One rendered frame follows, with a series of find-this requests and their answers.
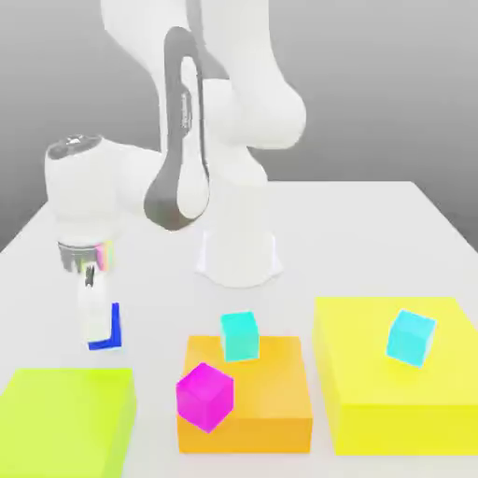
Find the small blue cube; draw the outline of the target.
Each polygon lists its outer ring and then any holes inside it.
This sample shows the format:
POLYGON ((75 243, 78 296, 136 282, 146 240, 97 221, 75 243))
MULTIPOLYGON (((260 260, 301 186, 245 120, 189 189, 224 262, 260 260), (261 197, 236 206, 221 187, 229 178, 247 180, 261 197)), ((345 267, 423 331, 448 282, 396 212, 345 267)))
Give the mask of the small blue cube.
POLYGON ((96 342, 88 342, 90 351, 106 350, 122 347, 121 326, 120 326, 120 304, 113 302, 111 304, 111 329, 108 339, 96 342))

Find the small magenta cube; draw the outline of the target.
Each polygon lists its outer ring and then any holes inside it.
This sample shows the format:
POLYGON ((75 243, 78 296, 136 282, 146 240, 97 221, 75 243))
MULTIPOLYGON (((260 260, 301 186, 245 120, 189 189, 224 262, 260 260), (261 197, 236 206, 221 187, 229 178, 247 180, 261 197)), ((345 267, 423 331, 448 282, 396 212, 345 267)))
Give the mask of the small magenta cube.
POLYGON ((180 417, 210 433, 233 410, 234 379, 201 362, 176 383, 180 417))

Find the small cyan cube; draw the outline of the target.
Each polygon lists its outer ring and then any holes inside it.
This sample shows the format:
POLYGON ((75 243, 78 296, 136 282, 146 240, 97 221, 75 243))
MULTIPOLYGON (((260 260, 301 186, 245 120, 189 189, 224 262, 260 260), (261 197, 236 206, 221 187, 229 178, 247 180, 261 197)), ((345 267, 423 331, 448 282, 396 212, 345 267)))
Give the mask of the small cyan cube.
POLYGON ((226 362, 257 359, 260 335, 254 314, 244 311, 222 315, 220 342, 226 362))
POLYGON ((387 356, 422 368, 429 355, 436 327, 436 319, 400 310, 389 329, 387 356))

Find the large orange box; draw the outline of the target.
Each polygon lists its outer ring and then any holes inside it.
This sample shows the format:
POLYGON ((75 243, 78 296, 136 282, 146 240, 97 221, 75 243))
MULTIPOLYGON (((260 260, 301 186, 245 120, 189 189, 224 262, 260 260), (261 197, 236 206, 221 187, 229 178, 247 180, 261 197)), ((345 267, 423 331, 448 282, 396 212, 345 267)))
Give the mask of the large orange box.
POLYGON ((182 378, 201 362, 234 379, 234 407, 210 433, 176 411, 180 452, 309 452, 313 413, 299 338, 261 336, 257 359, 226 362, 220 337, 192 335, 182 378))

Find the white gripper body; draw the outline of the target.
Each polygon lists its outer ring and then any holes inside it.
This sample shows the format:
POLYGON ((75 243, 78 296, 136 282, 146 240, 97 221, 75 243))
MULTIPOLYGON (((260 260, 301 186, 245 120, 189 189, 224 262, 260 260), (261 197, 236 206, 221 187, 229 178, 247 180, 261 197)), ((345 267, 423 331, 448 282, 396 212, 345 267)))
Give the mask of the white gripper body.
POLYGON ((111 334, 111 301, 105 274, 86 269, 78 281, 77 305, 87 343, 106 340, 111 334))

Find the large yellow box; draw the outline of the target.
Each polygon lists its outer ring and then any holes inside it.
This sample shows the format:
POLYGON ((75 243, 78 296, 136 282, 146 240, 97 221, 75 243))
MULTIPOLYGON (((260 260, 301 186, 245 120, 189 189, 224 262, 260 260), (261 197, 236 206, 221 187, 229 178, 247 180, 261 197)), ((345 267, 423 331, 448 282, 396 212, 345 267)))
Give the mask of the large yellow box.
POLYGON ((478 329, 451 297, 318 297, 312 341, 340 456, 478 456, 478 329), (387 356, 402 310, 433 318, 421 367, 387 356))

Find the large lime green box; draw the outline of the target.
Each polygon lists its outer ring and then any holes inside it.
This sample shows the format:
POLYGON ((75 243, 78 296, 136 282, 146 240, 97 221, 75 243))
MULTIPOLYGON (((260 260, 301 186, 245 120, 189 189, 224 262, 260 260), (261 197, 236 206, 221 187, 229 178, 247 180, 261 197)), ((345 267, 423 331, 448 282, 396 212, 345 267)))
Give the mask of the large lime green box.
POLYGON ((130 369, 22 368, 0 393, 0 478, 121 478, 130 369))

